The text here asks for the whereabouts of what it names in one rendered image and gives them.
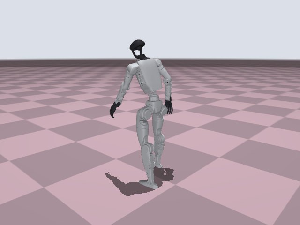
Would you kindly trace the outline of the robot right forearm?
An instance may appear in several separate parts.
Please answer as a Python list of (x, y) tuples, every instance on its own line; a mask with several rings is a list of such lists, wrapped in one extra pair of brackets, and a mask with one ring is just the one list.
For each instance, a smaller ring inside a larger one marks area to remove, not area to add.
[(172, 87), (172, 81), (169, 84), (165, 84), (165, 99), (167, 101), (170, 101), (171, 96), (171, 87)]

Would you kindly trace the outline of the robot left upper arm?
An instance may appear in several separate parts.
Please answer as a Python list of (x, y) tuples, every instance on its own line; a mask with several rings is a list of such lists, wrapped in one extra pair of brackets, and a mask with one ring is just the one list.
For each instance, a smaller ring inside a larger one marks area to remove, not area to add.
[(138, 68), (139, 68), (139, 65), (137, 63), (129, 64), (127, 66), (127, 71), (126, 71), (126, 74), (125, 74), (122, 90), (129, 90), (130, 89), (130, 83), (132, 81), (132, 78), (133, 78), (134, 74), (137, 73)]

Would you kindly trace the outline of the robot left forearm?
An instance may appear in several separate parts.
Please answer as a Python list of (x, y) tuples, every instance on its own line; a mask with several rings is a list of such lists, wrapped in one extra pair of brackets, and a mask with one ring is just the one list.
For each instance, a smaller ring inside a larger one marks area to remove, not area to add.
[(123, 82), (120, 86), (120, 89), (119, 89), (119, 93), (115, 99), (115, 103), (117, 104), (118, 102), (122, 103), (122, 100), (124, 98), (124, 95), (126, 94), (126, 91), (125, 90), (122, 90), (123, 89)]

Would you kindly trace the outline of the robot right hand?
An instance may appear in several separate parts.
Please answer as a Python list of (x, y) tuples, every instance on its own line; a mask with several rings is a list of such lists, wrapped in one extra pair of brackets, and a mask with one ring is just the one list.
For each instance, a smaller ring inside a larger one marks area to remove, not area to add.
[[(171, 111), (173, 112), (173, 105), (172, 105), (171, 101), (172, 101), (171, 96), (170, 96), (170, 101), (165, 100), (164, 105), (168, 108), (167, 114), (168, 114), (168, 112), (169, 112), (169, 114), (170, 114)], [(171, 112), (171, 114), (172, 114), (172, 112)]]

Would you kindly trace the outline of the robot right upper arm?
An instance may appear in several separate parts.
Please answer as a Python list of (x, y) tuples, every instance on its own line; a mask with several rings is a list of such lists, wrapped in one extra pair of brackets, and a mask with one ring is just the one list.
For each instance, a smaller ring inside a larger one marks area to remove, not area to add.
[(154, 59), (154, 60), (157, 63), (160, 74), (164, 77), (163, 83), (169, 84), (172, 79), (171, 79), (170, 75), (168, 74), (168, 72), (166, 71), (166, 69), (164, 68), (164, 66), (162, 65), (161, 60), (159, 60), (159, 59)]

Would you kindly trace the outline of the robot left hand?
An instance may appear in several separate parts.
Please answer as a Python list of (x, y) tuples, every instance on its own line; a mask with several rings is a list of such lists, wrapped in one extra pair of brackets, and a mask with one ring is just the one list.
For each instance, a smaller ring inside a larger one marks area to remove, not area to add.
[[(117, 104), (114, 102), (113, 105), (111, 106), (110, 109), (110, 115), (113, 117), (113, 113), (115, 112), (116, 108), (120, 106), (120, 102), (118, 102)], [(113, 117), (114, 118), (114, 117)]]

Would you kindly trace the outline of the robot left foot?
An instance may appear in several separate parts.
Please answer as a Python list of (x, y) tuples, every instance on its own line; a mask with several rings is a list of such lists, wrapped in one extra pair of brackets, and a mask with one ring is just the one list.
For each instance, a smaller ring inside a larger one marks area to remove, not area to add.
[[(149, 182), (150, 182), (150, 181), (149, 181)], [(148, 180), (140, 180), (139, 183), (142, 184), (142, 185), (144, 185), (144, 186), (150, 187), (150, 188), (152, 188), (152, 189), (158, 189), (157, 183), (154, 183), (154, 182), (153, 182), (152, 184), (149, 184), (149, 183), (148, 183)]]

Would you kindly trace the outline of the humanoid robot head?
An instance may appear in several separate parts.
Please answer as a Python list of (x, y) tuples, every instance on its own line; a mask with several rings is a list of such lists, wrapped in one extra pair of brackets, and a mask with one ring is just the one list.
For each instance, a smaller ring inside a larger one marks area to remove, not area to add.
[[(145, 43), (142, 40), (135, 40), (131, 45), (130, 45), (130, 50), (132, 51), (133, 55), (140, 60), (146, 60), (149, 59), (147, 58), (144, 54), (142, 54), (142, 47), (145, 46)], [(135, 50), (140, 51), (140, 55), (135, 54)]]

